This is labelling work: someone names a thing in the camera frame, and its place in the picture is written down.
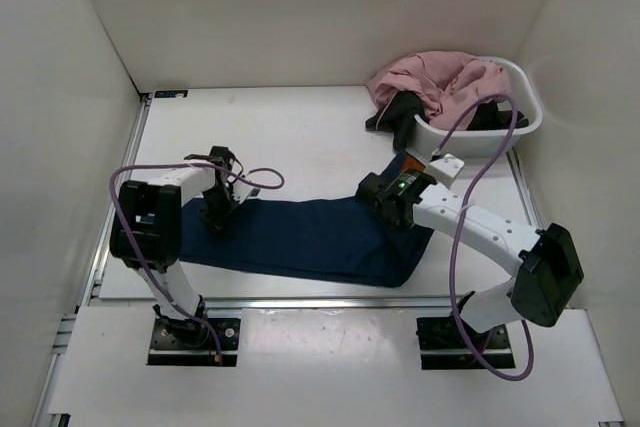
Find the dark blue denim trousers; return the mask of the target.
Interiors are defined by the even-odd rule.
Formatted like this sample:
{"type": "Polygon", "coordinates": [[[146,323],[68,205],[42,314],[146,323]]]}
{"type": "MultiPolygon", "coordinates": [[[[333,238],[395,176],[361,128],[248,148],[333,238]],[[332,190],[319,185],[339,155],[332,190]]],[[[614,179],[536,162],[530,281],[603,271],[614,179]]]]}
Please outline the dark blue denim trousers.
{"type": "Polygon", "coordinates": [[[392,229],[351,197],[249,200],[213,234],[200,218],[204,205],[196,198],[182,210],[180,260],[245,273],[396,288],[433,235],[392,229]]]}

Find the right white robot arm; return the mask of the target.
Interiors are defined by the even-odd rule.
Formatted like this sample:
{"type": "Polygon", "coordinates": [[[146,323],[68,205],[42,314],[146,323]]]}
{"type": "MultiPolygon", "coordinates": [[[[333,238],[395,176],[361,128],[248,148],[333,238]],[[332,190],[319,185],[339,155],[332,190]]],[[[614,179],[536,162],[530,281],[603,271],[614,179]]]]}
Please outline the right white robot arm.
{"type": "Polygon", "coordinates": [[[555,326],[584,279],[566,228],[552,223],[536,229],[478,206],[464,208],[448,187],[418,170],[393,180],[370,173],[359,183],[355,199],[392,227],[424,227],[457,237],[510,275],[463,301],[460,315],[449,322],[450,337],[460,346],[470,347],[490,329],[515,321],[555,326]]]}

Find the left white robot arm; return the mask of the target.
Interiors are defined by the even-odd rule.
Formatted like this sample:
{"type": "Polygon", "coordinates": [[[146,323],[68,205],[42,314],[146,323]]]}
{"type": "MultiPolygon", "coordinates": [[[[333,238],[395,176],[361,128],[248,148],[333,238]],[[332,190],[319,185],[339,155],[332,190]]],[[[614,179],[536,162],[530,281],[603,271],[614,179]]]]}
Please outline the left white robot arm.
{"type": "Polygon", "coordinates": [[[154,312],[166,331],[188,347],[206,343],[221,352],[218,334],[209,323],[202,296],[189,284],[179,262],[182,248],[182,207],[202,194],[200,215],[214,234],[221,232],[240,201],[234,197],[229,173],[237,162],[226,147],[207,155],[186,157],[194,166],[171,168],[161,178],[125,181],[112,190],[116,208],[109,248],[135,271],[153,293],[154,312]]]}

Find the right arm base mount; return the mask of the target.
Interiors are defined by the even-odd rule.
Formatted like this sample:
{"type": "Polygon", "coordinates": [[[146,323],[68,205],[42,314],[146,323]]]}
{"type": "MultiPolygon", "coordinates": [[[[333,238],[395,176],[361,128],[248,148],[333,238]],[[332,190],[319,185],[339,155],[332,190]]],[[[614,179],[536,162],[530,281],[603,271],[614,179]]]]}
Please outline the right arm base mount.
{"type": "MultiPolygon", "coordinates": [[[[422,370],[474,370],[483,366],[464,343],[452,316],[416,319],[422,370]]],[[[465,331],[474,347],[496,369],[516,367],[508,332],[504,325],[477,333],[465,331]]]]}

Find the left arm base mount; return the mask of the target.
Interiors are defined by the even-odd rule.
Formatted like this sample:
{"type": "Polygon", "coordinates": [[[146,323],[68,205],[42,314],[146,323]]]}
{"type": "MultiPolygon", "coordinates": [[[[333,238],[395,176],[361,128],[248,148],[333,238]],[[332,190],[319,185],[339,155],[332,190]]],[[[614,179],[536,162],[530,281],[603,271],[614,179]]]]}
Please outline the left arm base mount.
{"type": "Polygon", "coordinates": [[[177,321],[160,314],[153,307],[156,318],[149,341],[149,366],[235,367],[241,333],[241,319],[211,317],[207,323],[211,331],[191,320],[177,321]]]}

